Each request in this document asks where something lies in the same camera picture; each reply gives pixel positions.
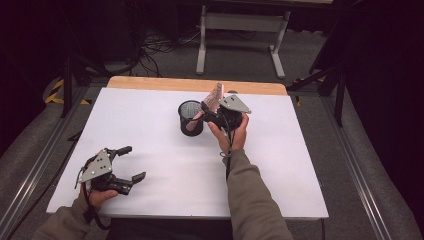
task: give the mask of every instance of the gray sleeve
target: gray sleeve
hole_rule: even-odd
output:
[[[234,239],[293,239],[259,169],[250,164],[244,150],[231,155],[227,185]]]
[[[88,206],[83,196],[74,200],[72,207],[60,207],[35,232],[32,239],[84,239],[90,231],[83,213]]]

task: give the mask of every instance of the wooden table edge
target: wooden table edge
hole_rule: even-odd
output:
[[[163,91],[211,92],[218,82],[224,85],[225,92],[233,90],[242,94],[287,95],[286,87],[280,83],[236,82],[227,80],[114,76],[110,78],[107,87]]]

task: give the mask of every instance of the pencil cup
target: pencil cup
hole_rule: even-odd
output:
[[[183,102],[178,107],[180,115],[181,132],[185,135],[194,137],[203,131],[203,114],[200,111],[200,103],[198,101],[189,100]]]

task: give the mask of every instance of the person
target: person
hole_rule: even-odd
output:
[[[217,138],[225,166],[229,167],[227,187],[233,238],[236,240],[289,240],[293,236],[281,215],[277,203],[263,182],[257,166],[250,163],[244,145],[249,117],[243,113],[242,122],[232,134],[231,146],[224,133],[212,122],[208,126]],[[117,196],[114,190],[94,191],[90,202],[99,210],[104,201]],[[61,207],[37,229],[33,239],[83,239],[90,230],[84,217],[87,203],[82,193],[71,207]]]

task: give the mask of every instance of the white table surface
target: white table surface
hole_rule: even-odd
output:
[[[116,157],[113,173],[146,178],[128,196],[107,201],[109,217],[228,218],[225,166],[217,140],[203,132],[180,131],[178,106],[201,101],[205,92],[103,88],[81,138],[47,208],[71,206],[75,180],[86,160],[100,149],[132,146]],[[289,96],[238,94],[252,110],[245,150],[259,167],[286,218],[326,218],[327,208]]]

